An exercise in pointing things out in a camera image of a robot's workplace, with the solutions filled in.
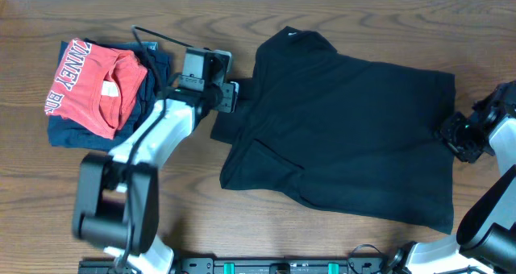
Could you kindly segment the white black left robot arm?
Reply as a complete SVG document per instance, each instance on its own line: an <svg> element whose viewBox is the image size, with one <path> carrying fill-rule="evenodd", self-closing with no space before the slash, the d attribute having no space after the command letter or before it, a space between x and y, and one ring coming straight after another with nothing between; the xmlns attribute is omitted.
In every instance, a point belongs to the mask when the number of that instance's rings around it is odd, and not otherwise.
<svg viewBox="0 0 516 274"><path fill-rule="evenodd" d="M126 141L80 166L73 235L109 259L80 273L173 273L174 252L157 234L158 172L211 110L232 112L239 86L227 80L232 54L187 48L182 71L160 86L153 112Z"/></svg>

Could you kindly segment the black t-shirt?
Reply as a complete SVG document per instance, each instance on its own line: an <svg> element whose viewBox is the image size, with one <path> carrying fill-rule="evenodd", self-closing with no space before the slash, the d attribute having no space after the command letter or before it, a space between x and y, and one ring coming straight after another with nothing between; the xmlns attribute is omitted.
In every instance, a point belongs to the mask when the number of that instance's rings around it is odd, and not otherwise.
<svg viewBox="0 0 516 274"><path fill-rule="evenodd" d="M452 74L345 56L286 27L258 47L252 86L224 189L452 232L454 157L435 135L455 109Z"/></svg>

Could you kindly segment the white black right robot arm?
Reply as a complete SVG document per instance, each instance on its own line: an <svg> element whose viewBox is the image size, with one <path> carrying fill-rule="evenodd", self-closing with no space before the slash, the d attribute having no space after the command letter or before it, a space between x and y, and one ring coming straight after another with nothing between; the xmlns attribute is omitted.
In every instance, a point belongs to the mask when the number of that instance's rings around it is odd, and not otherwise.
<svg viewBox="0 0 516 274"><path fill-rule="evenodd" d="M465 214L457 232L398 250L388 273L513 273L515 271L515 83L498 85L468 117L454 113L437 136L470 164L497 160L495 184Z"/></svg>

